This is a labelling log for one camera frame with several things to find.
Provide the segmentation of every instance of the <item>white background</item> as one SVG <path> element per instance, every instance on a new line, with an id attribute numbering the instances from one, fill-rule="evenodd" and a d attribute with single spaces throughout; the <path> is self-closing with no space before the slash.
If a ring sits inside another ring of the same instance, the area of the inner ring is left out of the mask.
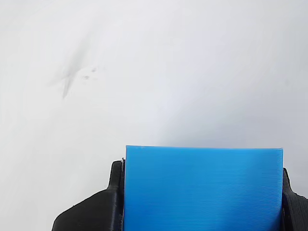
<path id="1" fill-rule="evenodd" d="M 0 0 L 0 230 L 51 230 L 125 145 L 283 147 L 308 196 L 308 1 Z"/>

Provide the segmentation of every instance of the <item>blue panel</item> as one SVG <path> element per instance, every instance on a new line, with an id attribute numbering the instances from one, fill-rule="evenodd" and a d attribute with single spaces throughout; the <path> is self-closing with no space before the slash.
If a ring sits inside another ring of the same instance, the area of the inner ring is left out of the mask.
<path id="1" fill-rule="evenodd" d="M 127 146 L 124 231 L 277 231 L 282 154 Z"/>

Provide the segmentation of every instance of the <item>blue plastic sheet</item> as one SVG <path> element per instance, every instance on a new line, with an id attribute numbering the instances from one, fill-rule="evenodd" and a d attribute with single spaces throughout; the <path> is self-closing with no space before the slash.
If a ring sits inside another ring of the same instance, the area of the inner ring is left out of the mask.
<path id="1" fill-rule="evenodd" d="M 124 231 L 277 231 L 282 156 L 127 146 Z"/>

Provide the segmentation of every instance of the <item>corrugated plastic board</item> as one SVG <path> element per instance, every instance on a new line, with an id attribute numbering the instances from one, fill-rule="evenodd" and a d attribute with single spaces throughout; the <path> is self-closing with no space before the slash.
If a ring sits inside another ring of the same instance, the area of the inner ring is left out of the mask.
<path id="1" fill-rule="evenodd" d="M 276 231 L 282 156 L 127 146 L 124 231 Z"/>

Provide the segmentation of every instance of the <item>black 3d-printed part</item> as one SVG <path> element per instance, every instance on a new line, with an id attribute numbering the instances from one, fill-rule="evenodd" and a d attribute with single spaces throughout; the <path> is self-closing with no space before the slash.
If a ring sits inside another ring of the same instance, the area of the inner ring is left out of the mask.
<path id="1" fill-rule="evenodd" d="M 308 200 L 292 191 L 283 169 L 282 213 L 286 231 L 308 231 Z"/>
<path id="2" fill-rule="evenodd" d="M 122 226 L 123 162 L 112 164 L 109 186 L 60 214 L 52 231 L 119 231 Z"/>
<path id="3" fill-rule="evenodd" d="M 108 188 L 60 214 L 52 231 L 121 231 L 124 178 L 125 160 L 113 162 Z M 308 200 L 291 190 L 285 168 L 280 231 L 308 231 Z"/>

